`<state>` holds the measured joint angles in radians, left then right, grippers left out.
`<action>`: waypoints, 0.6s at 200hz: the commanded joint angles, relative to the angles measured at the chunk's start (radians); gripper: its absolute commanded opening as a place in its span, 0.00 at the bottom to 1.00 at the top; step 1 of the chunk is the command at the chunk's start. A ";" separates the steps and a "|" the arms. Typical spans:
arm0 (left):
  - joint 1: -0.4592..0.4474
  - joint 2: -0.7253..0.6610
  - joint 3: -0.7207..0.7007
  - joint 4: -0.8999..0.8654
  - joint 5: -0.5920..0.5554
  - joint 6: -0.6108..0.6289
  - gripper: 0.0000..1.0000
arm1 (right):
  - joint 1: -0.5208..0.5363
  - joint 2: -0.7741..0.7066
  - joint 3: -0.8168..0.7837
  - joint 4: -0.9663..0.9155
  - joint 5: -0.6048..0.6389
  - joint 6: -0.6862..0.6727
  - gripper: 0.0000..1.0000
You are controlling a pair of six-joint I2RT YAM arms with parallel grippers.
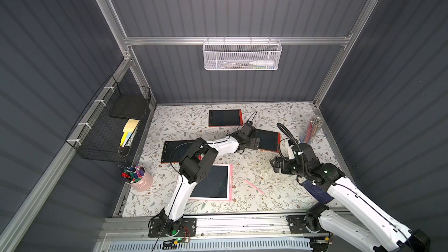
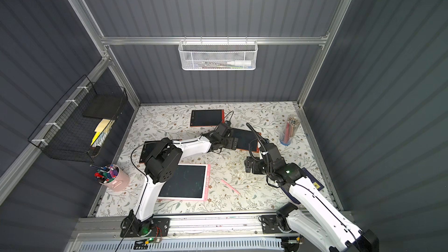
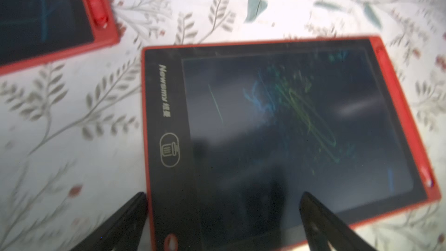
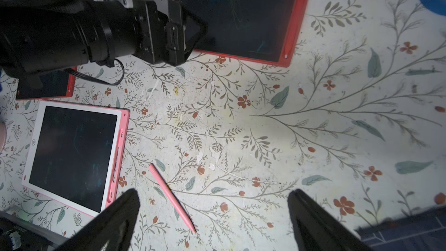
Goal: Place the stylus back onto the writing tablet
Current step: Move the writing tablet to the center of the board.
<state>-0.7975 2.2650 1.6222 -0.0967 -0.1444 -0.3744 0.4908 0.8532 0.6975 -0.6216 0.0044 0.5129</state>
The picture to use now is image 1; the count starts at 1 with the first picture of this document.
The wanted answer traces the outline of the red tablet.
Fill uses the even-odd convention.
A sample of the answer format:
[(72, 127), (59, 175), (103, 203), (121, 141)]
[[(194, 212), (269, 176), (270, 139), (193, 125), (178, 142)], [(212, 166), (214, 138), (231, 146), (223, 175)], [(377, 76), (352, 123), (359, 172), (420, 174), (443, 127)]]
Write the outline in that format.
[(274, 131), (257, 129), (255, 137), (260, 139), (259, 149), (270, 152), (278, 152), (278, 145), (281, 141), (281, 134)]
[(194, 140), (165, 141), (161, 163), (179, 163)]
[(236, 110), (210, 110), (208, 115), (209, 127), (239, 127), (243, 125), (242, 111)]

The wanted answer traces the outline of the pink stylus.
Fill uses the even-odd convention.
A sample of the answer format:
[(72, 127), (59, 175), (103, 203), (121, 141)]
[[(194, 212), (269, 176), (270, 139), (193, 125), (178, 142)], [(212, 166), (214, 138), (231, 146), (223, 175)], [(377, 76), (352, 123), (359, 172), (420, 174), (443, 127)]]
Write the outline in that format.
[(249, 185), (252, 189), (254, 189), (257, 193), (259, 193), (259, 194), (261, 194), (261, 195), (265, 195), (265, 193), (261, 190), (261, 189), (259, 189), (258, 187), (256, 187), (253, 183), (251, 183), (250, 181), (248, 181), (247, 179), (245, 179), (245, 183), (247, 184), (247, 185)]

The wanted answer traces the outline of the pink white writing tablet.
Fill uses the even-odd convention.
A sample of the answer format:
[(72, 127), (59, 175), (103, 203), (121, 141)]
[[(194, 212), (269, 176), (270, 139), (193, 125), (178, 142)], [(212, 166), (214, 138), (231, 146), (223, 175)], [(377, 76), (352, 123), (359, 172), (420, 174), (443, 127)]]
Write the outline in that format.
[(208, 176), (196, 185), (190, 200), (229, 201), (232, 196), (232, 177), (231, 164), (214, 164)]

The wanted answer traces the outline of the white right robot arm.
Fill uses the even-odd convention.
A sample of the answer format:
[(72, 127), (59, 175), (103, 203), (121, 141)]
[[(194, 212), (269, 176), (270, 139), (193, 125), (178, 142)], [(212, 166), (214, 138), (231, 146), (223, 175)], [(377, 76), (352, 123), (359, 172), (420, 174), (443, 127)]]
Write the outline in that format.
[(430, 250), (426, 233), (382, 210), (338, 167), (320, 162), (310, 145), (290, 141), (288, 157), (277, 156), (270, 164), (276, 173), (303, 179), (300, 185), (318, 201), (301, 220), (310, 233), (332, 233), (363, 252)]

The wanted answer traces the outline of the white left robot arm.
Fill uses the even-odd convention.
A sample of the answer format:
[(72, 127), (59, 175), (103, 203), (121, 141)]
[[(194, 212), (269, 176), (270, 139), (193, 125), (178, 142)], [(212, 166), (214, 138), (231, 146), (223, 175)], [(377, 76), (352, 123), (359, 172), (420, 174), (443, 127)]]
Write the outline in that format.
[(167, 206), (158, 214), (163, 233), (175, 235), (181, 226), (184, 210), (196, 185), (209, 174), (217, 158), (245, 149), (259, 148), (260, 139), (255, 136), (252, 121), (246, 121), (242, 128), (214, 141), (196, 139), (182, 156), (175, 192)]

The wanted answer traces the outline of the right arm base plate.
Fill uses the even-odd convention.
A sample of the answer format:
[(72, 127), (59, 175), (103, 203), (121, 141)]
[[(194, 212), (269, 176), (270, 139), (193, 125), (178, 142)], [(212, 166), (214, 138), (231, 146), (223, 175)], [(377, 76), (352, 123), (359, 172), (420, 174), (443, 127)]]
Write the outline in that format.
[(290, 230), (290, 233), (293, 235), (297, 234), (305, 234), (305, 233), (311, 233), (311, 234), (326, 234), (332, 236), (333, 233), (325, 231), (321, 227), (314, 227), (313, 229), (308, 228), (308, 223), (306, 221), (306, 215), (299, 214), (299, 215), (287, 215), (286, 217), (288, 227)]

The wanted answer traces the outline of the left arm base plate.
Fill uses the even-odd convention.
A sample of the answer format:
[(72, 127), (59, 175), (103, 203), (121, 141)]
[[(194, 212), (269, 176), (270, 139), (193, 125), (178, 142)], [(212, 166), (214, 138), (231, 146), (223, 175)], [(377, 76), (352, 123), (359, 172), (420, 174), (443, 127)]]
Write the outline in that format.
[(149, 238), (158, 237), (193, 237), (196, 235), (197, 218), (181, 218), (179, 221), (171, 222), (152, 218), (148, 224)]

